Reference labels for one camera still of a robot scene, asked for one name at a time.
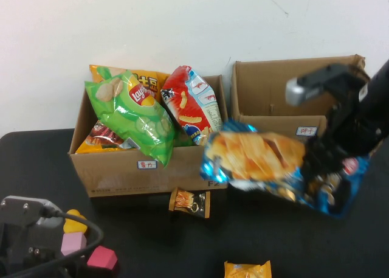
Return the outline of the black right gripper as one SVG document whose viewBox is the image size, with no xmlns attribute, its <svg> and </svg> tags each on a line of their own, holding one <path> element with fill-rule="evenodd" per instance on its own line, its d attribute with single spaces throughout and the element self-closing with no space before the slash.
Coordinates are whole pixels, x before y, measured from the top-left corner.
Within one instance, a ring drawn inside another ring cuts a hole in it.
<svg viewBox="0 0 389 278">
<path fill-rule="evenodd" d="M 358 103 L 335 104 L 326 115 L 323 137 L 313 137 L 305 143 L 302 177 L 311 181 L 318 175 L 340 171 L 347 152 L 370 151 L 370 128 L 360 115 Z M 335 176 L 332 196 L 334 207 L 346 207 L 351 198 L 351 181 Z"/>
</svg>

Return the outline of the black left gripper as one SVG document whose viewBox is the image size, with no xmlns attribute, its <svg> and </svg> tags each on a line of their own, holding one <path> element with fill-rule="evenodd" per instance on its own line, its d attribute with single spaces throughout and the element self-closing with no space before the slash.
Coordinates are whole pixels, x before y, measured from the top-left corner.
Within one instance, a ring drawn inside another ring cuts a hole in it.
<svg viewBox="0 0 389 278">
<path fill-rule="evenodd" d="M 21 227 L 1 223 L 1 277 L 59 259 L 63 223 Z"/>
</svg>

